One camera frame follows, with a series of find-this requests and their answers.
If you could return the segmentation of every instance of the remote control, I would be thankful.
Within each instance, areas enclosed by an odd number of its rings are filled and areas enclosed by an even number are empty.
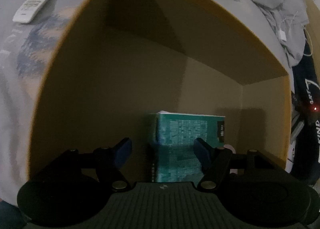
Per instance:
[[[13,17],[14,22],[29,23],[47,0],[26,0]]]

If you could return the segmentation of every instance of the silver bolt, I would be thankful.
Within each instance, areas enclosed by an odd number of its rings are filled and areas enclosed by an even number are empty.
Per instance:
[[[124,189],[127,187],[127,183],[122,180],[118,180],[112,183],[112,187],[114,189]]]
[[[213,181],[204,181],[200,185],[204,189],[214,189],[217,186]]]

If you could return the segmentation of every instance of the teal box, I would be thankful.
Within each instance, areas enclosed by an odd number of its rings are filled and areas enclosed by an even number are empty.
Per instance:
[[[161,111],[151,114],[150,144],[154,150],[153,182],[192,181],[203,177],[193,141],[200,137],[211,147],[224,145],[224,116],[177,114]]]

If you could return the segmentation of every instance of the crumpled gray fabric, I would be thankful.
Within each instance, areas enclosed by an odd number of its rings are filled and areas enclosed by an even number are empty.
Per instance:
[[[304,0],[252,0],[266,16],[287,54],[289,66],[296,66],[306,43],[304,26],[309,23]],[[286,41],[279,37],[285,32]]]

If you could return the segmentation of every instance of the brown cardboard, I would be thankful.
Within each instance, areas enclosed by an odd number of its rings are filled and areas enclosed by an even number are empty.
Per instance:
[[[285,165],[287,72],[212,0],[86,0],[44,79],[29,149],[32,176],[63,151],[91,152],[128,136],[129,181],[149,179],[145,116],[225,115],[225,143]]]
[[[315,64],[316,73],[320,76],[320,10],[312,0],[306,0],[309,24],[306,29],[310,37],[308,42],[312,45],[312,57]]]

